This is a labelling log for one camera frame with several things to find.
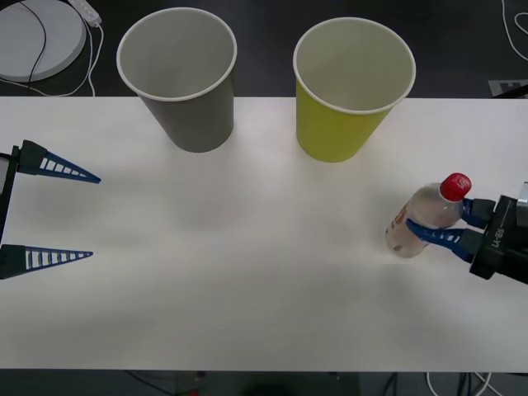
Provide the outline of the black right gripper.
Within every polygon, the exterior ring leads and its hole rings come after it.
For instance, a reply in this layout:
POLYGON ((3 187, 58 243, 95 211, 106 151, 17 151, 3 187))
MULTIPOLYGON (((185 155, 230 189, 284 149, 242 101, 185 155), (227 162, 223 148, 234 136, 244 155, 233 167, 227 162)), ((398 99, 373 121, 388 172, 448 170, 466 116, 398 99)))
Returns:
POLYGON ((487 199, 464 198, 462 203, 461 219, 485 229, 484 234, 472 229, 431 229, 411 219, 406 225, 423 242, 447 248, 471 263, 471 274, 485 280, 499 274, 526 285, 527 227, 517 224, 516 200, 501 196, 497 206, 487 199))

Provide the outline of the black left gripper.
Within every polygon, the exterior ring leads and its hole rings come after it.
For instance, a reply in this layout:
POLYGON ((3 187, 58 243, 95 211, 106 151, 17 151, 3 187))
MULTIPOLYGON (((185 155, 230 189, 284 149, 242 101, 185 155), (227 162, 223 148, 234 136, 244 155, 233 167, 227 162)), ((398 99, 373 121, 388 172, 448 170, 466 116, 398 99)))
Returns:
MULTIPOLYGON (((16 173, 55 177, 99 184, 101 178, 89 171, 51 153, 46 148, 24 140, 12 152, 1 153, 0 238, 2 238, 16 173)), ((5 244, 1 246, 1 279, 6 280, 54 266, 89 258, 93 252, 61 250, 45 247, 27 247, 5 244)))

